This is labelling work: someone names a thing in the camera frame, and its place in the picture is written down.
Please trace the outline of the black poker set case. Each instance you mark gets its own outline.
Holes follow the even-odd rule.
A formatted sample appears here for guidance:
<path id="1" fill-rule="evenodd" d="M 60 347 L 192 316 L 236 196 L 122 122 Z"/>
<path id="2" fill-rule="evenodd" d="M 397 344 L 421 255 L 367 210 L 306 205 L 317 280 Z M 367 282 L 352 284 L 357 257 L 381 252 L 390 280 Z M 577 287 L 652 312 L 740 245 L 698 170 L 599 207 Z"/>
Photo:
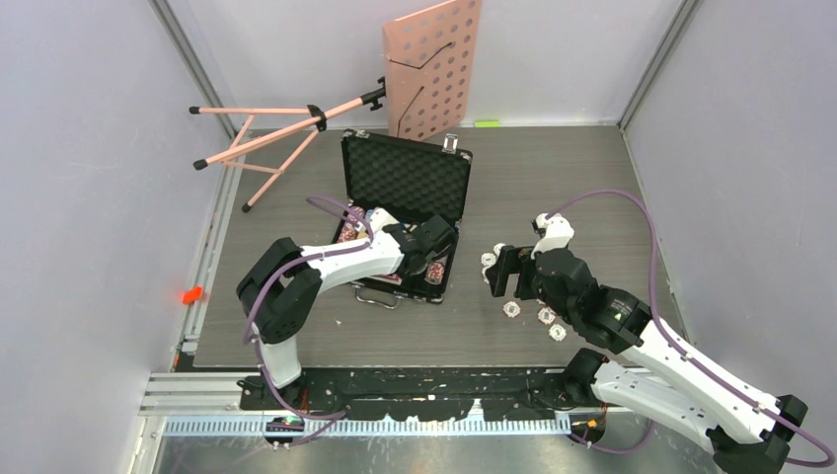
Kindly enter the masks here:
<path id="1" fill-rule="evenodd" d="M 474 155 L 458 146 L 457 135 L 448 134 L 439 145 L 348 128 L 342 133 L 341 147 L 350 206 L 365 211 L 383 207 L 408 228 L 440 215 L 460 231 Z M 432 261 L 446 265 L 440 285 L 425 281 L 426 270 L 401 276 L 401 285 L 369 276 L 350 283 L 355 297 L 389 309 L 397 308 L 403 299 L 440 304 L 456 250 L 454 244 L 446 256 Z"/>

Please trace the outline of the red white chip stack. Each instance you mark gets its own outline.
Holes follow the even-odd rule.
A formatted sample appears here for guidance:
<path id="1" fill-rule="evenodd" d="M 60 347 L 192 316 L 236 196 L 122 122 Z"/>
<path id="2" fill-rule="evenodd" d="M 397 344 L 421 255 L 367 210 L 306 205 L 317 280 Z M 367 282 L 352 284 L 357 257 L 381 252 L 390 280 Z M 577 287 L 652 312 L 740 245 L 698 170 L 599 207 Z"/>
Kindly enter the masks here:
<path id="1" fill-rule="evenodd" d="M 353 215 L 348 215 L 346 220 L 342 223 L 337 239 L 338 243 L 363 239 L 367 236 L 365 225 L 361 222 L 366 211 L 359 206 L 352 206 L 350 209 L 353 212 Z"/>

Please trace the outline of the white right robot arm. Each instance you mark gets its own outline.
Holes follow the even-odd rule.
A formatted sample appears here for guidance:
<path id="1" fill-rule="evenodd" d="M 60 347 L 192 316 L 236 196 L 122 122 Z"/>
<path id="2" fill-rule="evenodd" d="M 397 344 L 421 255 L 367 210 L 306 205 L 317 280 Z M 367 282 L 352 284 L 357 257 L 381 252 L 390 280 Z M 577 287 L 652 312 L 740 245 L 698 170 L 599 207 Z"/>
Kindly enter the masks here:
<path id="1" fill-rule="evenodd" d="M 563 372 L 570 401 L 629 408 L 698 444 L 725 473 L 782 470 L 807 412 L 802 400 L 762 392 L 719 367 L 653 321 L 639 298 L 599 284 L 568 249 L 500 245 L 492 255 L 485 276 L 493 296 L 516 275 L 515 297 L 539 300 L 590 344 Z"/>

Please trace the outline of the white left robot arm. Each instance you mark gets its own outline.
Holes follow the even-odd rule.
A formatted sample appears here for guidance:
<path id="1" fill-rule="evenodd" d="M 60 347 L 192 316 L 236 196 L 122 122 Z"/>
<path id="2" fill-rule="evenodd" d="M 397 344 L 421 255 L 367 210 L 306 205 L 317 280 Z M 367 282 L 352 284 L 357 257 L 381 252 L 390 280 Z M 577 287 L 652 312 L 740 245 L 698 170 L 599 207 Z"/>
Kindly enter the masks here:
<path id="1" fill-rule="evenodd" d="M 354 283 L 401 298 L 443 298 L 459 239 L 455 225 L 440 215 L 402 223 L 383 208 L 358 223 L 356 238 L 328 246 L 275 241 L 237 286 L 248 316 L 243 339 L 256 343 L 265 395 L 280 409 L 301 400 L 296 336 L 320 294 Z"/>

